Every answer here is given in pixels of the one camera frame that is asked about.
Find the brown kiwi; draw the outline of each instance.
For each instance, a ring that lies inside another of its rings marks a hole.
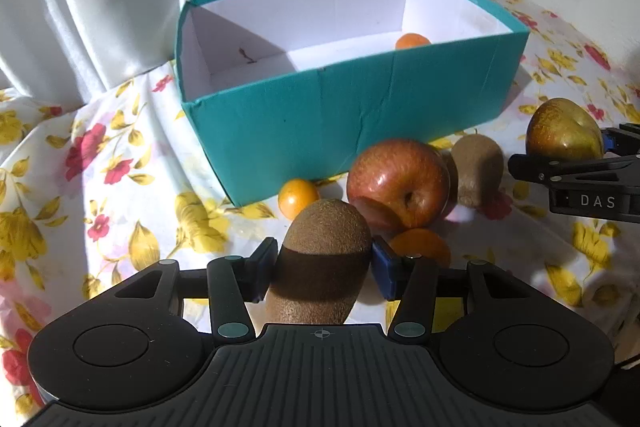
[[[269,322],[342,324],[367,274],[371,235],[340,200],[318,200],[291,223],[266,297]]]
[[[463,136],[451,149],[458,170],[458,203],[478,208],[500,187],[504,158],[500,146],[488,136]]]

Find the floral tablecloth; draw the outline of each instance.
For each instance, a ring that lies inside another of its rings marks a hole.
[[[604,52],[526,0],[496,0],[532,30],[497,120],[465,133],[493,137],[505,157],[524,152],[530,116],[545,100],[570,98],[601,126],[640,123],[640,86]],[[133,78],[77,112],[0,91],[0,424],[17,426],[42,405],[26,352],[49,321],[159,259],[182,269],[222,254],[249,255],[289,222],[275,198],[234,208],[180,108],[172,64]],[[319,183],[343,197],[346,175]],[[548,213],[546,190],[505,174],[480,211],[456,207],[433,227],[452,266],[482,258],[587,317],[617,341],[638,314],[640,227]],[[348,322],[385,324],[369,277]],[[260,328],[261,305],[250,305]],[[207,303],[185,318],[210,330]]]

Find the red apple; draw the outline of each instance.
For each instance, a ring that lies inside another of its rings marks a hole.
[[[347,178],[347,198],[350,202],[369,198],[382,203],[407,229],[425,227],[447,204],[449,171],[440,153],[429,145],[408,139],[385,140],[356,158]]]
[[[533,114],[527,127],[527,154],[558,160],[600,159],[602,134],[591,115],[566,98],[552,98]]]

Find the small orange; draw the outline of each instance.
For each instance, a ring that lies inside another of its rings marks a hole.
[[[415,48],[425,44],[431,44],[431,41],[427,37],[420,35],[420,33],[405,33],[396,41],[396,50]]]
[[[300,178],[285,183],[278,194],[278,206],[287,219],[295,219],[303,208],[320,199],[316,186]]]
[[[448,268],[451,263],[451,251],[437,233],[427,229],[411,229],[399,233],[389,246],[398,255],[420,255],[430,257],[441,268]]]

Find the cardboard box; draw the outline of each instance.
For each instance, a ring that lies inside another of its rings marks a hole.
[[[408,32],[433,44],[395,51]],[[175,56],[182,107],[244,205],[380,140],[496,117],[528,35],[489,0],[190,0]]]

